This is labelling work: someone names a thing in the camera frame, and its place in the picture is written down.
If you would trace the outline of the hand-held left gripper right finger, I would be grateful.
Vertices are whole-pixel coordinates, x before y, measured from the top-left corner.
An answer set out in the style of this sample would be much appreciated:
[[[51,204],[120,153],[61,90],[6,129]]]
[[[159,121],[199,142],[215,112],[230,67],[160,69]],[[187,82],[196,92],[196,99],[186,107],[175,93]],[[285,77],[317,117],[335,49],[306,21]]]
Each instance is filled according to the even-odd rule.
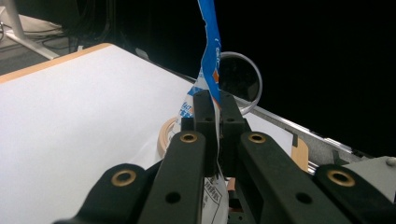
[[[220,94],[221,138],[219,163],[225,175],[234,175],[238,161],[238,147],[241,134],[249,131],[248,121],[241,115],[233,96],[228,92]]]

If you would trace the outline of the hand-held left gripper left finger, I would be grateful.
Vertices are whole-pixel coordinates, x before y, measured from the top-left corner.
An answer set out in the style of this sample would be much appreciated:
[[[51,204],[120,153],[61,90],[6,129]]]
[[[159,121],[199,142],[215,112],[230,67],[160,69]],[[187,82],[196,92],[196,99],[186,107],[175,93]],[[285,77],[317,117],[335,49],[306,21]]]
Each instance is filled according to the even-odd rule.
[[[218,172],[218,140],[215,111],[209,91],[199,91],[193,95],[193,117],[181,119],[182,131],[196,131],[205,137],[205,177]]]

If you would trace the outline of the blue and white milk pouch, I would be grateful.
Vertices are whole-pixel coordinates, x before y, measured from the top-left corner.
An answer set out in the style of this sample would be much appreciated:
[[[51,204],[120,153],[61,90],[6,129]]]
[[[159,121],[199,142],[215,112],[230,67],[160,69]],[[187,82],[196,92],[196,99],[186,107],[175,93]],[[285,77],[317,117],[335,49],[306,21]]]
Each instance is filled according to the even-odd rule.
[[[185,97],[172,133],[177,133],[181,130],[183,119],[189,119],[195,116],[195,112],[193,111],[193,95],[198,91],[209,90],[215,115],[215,133],[210,134],[210,137],[214,137],[215,140],[215,154],[209,157],[209,162],[207,163],[214,171],[208,177],[204,178],[202,224],[227,224],[229,210],[228,191],[218,163],[220,118],[219,63],[221,43],[214,0],[198,0],[198,5],[201,10],[202,19],[205,22],[205,51],[201,59],[199,75]]]

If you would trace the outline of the aluminium rail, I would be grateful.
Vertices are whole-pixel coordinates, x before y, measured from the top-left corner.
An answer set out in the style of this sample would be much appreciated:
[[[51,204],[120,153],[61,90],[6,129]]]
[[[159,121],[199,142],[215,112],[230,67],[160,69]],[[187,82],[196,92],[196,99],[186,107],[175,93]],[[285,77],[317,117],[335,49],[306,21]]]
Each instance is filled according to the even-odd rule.
[[[294,130],[295,132],[300,132],[300,134],[304,134],[310,140],[318,139],[320,142],[323,142],[330,146],[341,149],[342,151],[345,151],[346,153],[354,155],[356,157],[368,158],[368,159],[372,158],[372,156],[368,155],[367,153],[364,153],[364,152],[357,150],[353,147],[342,144],[342,143],[340,143],[334,139],[331,139],[330,137],[327,137],[323,134],[316,133],[316,132],[314,132],[308,128],[305,128],[304,126],[299,125],[293,121],[284,119],[284,118],[280,117],[279,115],[276,115],[276,114],[274,114],[268,110],[265,110],[257,105],[254,105],[253,103],[248,102],[242,98],[234,97],[234,99],[236,100],[239,108],[242,111],[247,111],[248,113],[255,114],[256,116],[258,116],[262,119],[265,119],[269,122],[274,123],[276,126]]]

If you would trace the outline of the white metal desk frame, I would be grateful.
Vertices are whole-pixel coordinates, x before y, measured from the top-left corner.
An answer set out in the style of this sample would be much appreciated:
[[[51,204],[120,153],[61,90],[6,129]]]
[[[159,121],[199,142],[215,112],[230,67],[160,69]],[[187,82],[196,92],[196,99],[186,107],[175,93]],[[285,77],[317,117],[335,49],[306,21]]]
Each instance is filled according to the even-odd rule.
[[[26,48],[40,54],[48,60],[53,60],[59,57],[59,55],[39,44],[30,40],[25,35],[18,10],[14,3],[14,0],[2,0],[4,3],[5,11],[7,12],[8,19],[10,21],[11,29],[6,31],[7,37],[13,41],[25,46]]]

